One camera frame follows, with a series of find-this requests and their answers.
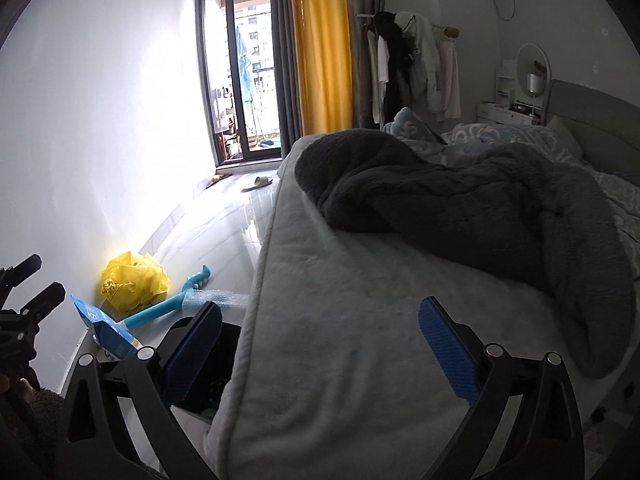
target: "slipper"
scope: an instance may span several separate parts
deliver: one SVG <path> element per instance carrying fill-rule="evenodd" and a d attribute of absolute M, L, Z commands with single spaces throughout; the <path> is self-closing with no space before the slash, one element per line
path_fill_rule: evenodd
<path fill-rule="evenodd" d="M 207 187 L 205 189 L 209 189 L 211 186 L 213 186 L 214 184 L 220 182 L 224 178 L 227 178 L 228 176 L 231 176 L 231 175 L 230 174 L 214 175 L 213 178 L 211 179 L 211 181 L 207 184 Z"/>
<path fill-rule="evenodd" d="M 271 182 L 273 182 L 273 179 L 270 176 L 257 176 L 255 178 L 254 185 L 253 186 L 249 186 L 249 187 L 245 187 L 242 190 L 242 192 L 251 191 L 253 189 L 258 189 L 259 187 L 268 186 Z"/>

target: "round mirror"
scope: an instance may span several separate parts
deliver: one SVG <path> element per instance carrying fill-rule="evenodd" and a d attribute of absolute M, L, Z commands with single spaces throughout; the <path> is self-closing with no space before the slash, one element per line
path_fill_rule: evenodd
<path fill-rule="evenodd" d="M 540 97 L 551 80 L 549 60 L 533 43 L 521 47 L 516 58 L 516 72 L 520 88 L 529 97 Z"/>

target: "yellow curtain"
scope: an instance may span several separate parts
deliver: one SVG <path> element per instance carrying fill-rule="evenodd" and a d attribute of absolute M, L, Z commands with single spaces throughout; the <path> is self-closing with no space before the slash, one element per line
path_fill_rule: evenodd
<path fill-rule="evenodd" d="M 352 127 L 347 0 L 292 0 L 304 135 Z"/>

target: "clothing rack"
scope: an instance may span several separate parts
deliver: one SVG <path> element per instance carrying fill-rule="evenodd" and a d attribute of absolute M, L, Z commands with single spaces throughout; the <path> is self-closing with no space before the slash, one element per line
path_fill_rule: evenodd
<path fill-rule="evenodd" d="M 374 14 L 356 14 L 356 18 L 373 19 Z M 460 31 L 454 27 L 443 27 L 442 25 L 431 25 L 433 28 L 437 28 L 442 31 L 446 38 L 457 38 L 460 35 Z"/>

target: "white drawer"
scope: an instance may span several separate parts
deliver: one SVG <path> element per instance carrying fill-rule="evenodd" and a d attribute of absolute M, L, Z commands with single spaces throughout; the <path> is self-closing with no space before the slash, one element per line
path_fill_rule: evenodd
<path fill-rule="evenodd" d="M 478 105 L 478 118 L 500 124 L 514 124 L 515 126 L 531 126 L 533 124 L 533 118 L 529 116 L 486 103 Z"/>

